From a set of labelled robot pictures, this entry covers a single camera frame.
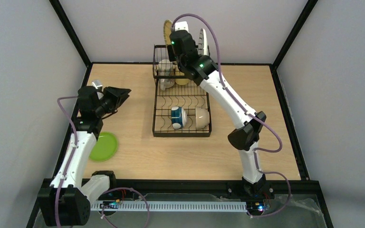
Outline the green plate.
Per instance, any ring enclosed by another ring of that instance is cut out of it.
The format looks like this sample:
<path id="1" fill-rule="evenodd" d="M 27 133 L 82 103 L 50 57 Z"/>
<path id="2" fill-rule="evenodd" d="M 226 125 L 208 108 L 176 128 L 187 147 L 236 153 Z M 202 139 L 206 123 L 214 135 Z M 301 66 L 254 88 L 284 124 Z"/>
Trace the green plate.
<path id="1" fill-rule="evenodd" d="M 113 133 L 101 132 L 89 158 L 95 162 L 104 162 L 112 158 L 118 149 L 118 140 Z"/>

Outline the yellow cup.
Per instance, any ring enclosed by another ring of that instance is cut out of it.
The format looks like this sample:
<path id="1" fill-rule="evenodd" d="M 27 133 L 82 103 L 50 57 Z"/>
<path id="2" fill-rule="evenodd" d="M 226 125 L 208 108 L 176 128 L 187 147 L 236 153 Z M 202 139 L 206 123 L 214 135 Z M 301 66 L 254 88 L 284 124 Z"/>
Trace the yellow cup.
<path id="1" fill-rule="evenodd" d="M 185 77 L 184 73 L 181 73 L 178 71 L 175 73 L 175 76 L 177 76 L 177 77 L 182 76 L 182 78 L 175 79 L 175 83 L 180 86 L 185 86 L 190 82 L 190 80 Z"/>

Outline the black wire dish rack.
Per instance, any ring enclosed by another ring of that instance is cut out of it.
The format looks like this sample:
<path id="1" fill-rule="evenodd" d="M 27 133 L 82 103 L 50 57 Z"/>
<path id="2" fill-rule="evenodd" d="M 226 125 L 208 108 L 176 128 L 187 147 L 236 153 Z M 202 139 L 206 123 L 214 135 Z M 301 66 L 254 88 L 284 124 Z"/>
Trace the black wire dish rack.
<path id="1" fill-rule="evenodd" d="M 187 85 L 174 84 L 173 87 L 162 91 L 158 76 L 158 63 L 162 59 L 169 59 L 166 45 L 154 45 L 153 50 L 153 78 L 155 83 L 154 113 L 152 133 L 154 137 L 209 137 L 211 135 L 211 123 L 203 129 L 196 130 L 195 107 L 210 110 L 209 94 L 198 87 L 194 82 Z M 175 65 L 174 75 L 165 78 L 182 78 L 175 76 L 178 67 Z M 171 121 L 171 108 L 181 106 L 187 113 L 187 123 L 182 129 L 175 130 Z"/>

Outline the blue striped white plate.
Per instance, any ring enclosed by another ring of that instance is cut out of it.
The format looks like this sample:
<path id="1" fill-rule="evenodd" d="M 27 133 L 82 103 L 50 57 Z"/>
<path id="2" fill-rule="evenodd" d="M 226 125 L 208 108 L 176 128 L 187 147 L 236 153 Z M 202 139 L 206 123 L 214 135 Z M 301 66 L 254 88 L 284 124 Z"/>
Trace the blue striped white plate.
<path id="1" fill-rule="evenodd" d="M 199 53 L 199 55 L 202 55 L 202 56 L 210 55 L 207 33 L 204 28 L 200 29 L 200 33 L 199 33 L 198 53 Z"/>

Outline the small blue rimmed bowl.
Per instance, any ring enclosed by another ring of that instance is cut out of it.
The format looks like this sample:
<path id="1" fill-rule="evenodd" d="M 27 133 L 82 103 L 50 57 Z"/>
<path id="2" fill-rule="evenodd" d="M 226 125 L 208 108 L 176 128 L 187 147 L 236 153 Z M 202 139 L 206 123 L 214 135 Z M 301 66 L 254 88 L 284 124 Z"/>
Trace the small blue rimmed bowl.
<path id="1" fill-rule="evenodd" d="M 187 123 L 187 113 L 181 106 L 171 108 L 171 121 L 173 129 L 182 129 Z"/>

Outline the white ceramic bowl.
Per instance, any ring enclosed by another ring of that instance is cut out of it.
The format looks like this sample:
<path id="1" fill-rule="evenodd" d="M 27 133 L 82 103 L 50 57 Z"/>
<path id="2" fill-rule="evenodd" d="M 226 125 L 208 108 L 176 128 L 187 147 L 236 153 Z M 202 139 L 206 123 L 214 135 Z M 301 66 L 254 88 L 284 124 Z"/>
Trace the white ceramic bowl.
<path id="1" fill-rule="evenodd" d="M 196 130 L 205 128 L 210 123 L 209 111 L 205 108 L 195 107 Z"/>

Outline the woven bamboo coaster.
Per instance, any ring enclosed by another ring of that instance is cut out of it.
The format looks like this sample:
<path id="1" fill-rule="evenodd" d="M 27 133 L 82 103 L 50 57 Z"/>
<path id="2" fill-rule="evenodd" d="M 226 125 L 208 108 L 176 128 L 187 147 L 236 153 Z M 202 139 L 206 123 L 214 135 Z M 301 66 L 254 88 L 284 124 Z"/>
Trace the woven bamboo coaster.
<path id="1" fill-rule="evenodd" d="M 170 34 L 172 32 L 172 24 L 173 22 L 169 19 L 165 20 L 163 24 L 163 38 L 166 46 L 171 45 Z"/>

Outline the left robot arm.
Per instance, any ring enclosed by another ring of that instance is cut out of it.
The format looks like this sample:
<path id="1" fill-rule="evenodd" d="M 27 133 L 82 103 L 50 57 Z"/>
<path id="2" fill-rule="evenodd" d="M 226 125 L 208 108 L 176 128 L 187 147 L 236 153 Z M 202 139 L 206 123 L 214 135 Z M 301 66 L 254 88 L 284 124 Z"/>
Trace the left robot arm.
<path id="1" fill-rule="evenodd" d="M 77 92 L 79 116 L 69 117 L 72 133 L 63 162 L 49 184 L 38 192 L 37 201 L 48 227 L 83 226 L 91 204 L 115 185 L 113 171 L 96 171 L 86 184 L 84 171 L 96 145 L 106 114 L 115 114 L 128 99 L 128 88 L 84 86 Z"/>

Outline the beige patterned mug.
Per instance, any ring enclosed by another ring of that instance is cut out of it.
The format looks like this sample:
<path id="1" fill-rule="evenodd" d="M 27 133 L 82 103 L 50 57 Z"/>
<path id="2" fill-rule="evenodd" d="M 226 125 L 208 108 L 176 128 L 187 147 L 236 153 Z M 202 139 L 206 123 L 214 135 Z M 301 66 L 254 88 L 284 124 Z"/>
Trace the beige patterned mug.
<path id="1" fill-rule="evenodd" d="M 174 63 L 170 62 L 168 59 L 162 59 L 158 63 L 158 76 L 162 77 L 159 79 L 160 89 L 162 91 L 174 86 L 175 80 L 173 78 L 165 78 L 166 76 L 173 76 L 174 70 Z"/>

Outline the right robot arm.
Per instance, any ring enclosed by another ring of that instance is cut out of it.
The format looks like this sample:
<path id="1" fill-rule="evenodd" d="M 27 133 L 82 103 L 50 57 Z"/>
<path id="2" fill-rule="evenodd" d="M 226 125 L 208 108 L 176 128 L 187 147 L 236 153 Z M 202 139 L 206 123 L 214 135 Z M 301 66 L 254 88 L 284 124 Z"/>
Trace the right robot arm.
<path id="1" fill-rule="evenodd" d="M 250 184 L 260 181 L 263 175 L 258 170 L 254 152 L 259 144 L 262 125 L 256 118 L 264 121 L 266 115 L 247 105 L 220 75 L 217 64 L 209 56 L 198 53 L 188 31 L 171 32 L 170 41 L 170 59 L 176 61 L 184 76 L 211 95 L 231 118 L 235 129 L 228 135 L 228 140 L 239 151 L 243 179 Z"/>

